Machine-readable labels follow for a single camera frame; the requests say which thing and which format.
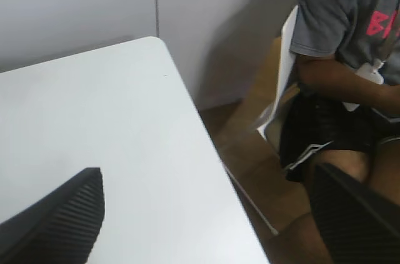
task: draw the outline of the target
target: knee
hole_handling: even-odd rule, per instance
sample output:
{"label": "knee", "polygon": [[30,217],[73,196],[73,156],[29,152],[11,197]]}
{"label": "knee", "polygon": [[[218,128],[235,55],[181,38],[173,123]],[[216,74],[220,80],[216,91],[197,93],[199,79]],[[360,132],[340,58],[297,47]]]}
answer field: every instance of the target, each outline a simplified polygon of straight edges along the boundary
{"label": "knee", "polygon": [[308,174],[313,174],[315,166],[330,163],[360,182],[369,174],[369,157],[365,153],[351,150],[326,150],[318,153],[311,161]]}
{"label": "knee", "polygon": [[318,228],[311,214],[300,218],[292,226],[292,244],[297,254],[304,252],[309,258],[309,263],[332,263]]}

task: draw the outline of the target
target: white table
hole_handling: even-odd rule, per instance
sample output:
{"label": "white table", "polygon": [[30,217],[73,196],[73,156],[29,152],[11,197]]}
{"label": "white table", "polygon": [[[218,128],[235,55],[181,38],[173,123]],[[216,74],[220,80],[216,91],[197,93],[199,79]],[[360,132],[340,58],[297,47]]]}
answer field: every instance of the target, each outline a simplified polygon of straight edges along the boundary
{"label": "white table", "polygon": [[0,221],[88,166],[106,199],[88,263],[268,263],[161,40],[0,74]]}

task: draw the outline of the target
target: black shorts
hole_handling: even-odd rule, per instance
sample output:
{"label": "black shorts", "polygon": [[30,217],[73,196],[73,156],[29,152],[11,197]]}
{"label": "black shorts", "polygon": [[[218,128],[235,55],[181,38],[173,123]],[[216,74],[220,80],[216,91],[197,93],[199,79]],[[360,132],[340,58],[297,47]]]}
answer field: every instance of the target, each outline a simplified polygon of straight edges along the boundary
{"label": "black shorts", "polygon": [[289,181],[303,181],[303,163],[318,151],[354,150],[373,155],[376,146],[400,140],[400,123],[360,106],[348,112],[339,101],[299,94],[282,129],[279,155]]}

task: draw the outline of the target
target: leg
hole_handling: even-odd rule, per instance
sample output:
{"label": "leg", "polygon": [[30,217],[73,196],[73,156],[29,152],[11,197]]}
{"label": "leg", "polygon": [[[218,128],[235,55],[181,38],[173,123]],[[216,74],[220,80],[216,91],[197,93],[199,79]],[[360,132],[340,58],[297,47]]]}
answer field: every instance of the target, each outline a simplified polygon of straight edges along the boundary
{"label": "leg", "polygon": [[379,147],[368,185],[393,203],[400,205],[399,140]]}
{"label": "leg", "polygon": [[[304,186],[310,192],[315,166],[331,163],[359,181],[369,172],[368,156],[357,151],[327,150],[304,166]],[[310,213],[298,218],[267,245],[272,264],[331,264],[332,260]]]}

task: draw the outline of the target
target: wall seam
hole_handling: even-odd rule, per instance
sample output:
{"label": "wall seam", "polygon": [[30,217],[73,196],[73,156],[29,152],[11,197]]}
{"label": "wall seam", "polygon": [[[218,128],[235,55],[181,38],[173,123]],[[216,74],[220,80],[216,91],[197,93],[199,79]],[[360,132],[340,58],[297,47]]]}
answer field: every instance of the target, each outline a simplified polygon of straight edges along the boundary
{"label": "wall seam", "polygon": [[160,38],[160,17],[158,0],[154,0],[156,6],[156,36]]}

